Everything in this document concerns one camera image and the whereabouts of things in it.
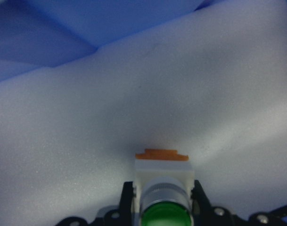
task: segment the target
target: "white foam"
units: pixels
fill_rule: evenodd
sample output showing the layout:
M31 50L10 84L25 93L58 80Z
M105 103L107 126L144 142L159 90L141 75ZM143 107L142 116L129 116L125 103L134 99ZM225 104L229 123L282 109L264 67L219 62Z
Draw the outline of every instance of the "white foam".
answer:
M241 217L287 204L287 2L227 0L0 83L0 226L91 222L134 154L189 154Z

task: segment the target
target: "black metal frame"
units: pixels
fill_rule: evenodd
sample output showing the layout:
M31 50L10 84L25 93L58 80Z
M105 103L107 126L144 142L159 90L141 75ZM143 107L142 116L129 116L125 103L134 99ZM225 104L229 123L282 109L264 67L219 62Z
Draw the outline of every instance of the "black metal frame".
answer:
M287 215L287 206L269 213L255 213L250 216L248 221L245 221L223 207L212 206L198 180L195 180L191 198L195 226L287 226L287 223L281 219ZM62 220L56 226L132 226L132 200L133 182L125 182L119 207L107 212L103 218L96 218L88 224L83 218L70 217ZM219 209L221 213L217 214L216 209ZM260 215L267 219L266 223L258 219Z

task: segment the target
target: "orange piece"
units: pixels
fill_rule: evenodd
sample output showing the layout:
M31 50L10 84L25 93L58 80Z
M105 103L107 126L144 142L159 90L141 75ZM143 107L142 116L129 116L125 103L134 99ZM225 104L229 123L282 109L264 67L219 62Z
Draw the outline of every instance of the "orange piece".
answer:
M188 155L178 154L177 150L145 149L143 154L136 154L136 159L188 161Z

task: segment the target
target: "screw head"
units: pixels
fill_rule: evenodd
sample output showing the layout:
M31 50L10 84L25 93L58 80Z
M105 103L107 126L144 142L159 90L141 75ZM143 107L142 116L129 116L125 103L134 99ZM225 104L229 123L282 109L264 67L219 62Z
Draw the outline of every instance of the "screw head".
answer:
M214 213L218 216L223 216L225 214L225 211L222 208L215 208Z
M69 226L79 226L81 225L78 221L71 222Z
M263 215L263 214L260 214L256 217L256 219L261 222L262 224L267 224L269 223L269 219L267 216Z
M112 213L112 215L111 215L111 218L112 219L117 219L117 218L119 218L120 217L120 214L118 213L118 212L114 212L114 213Z

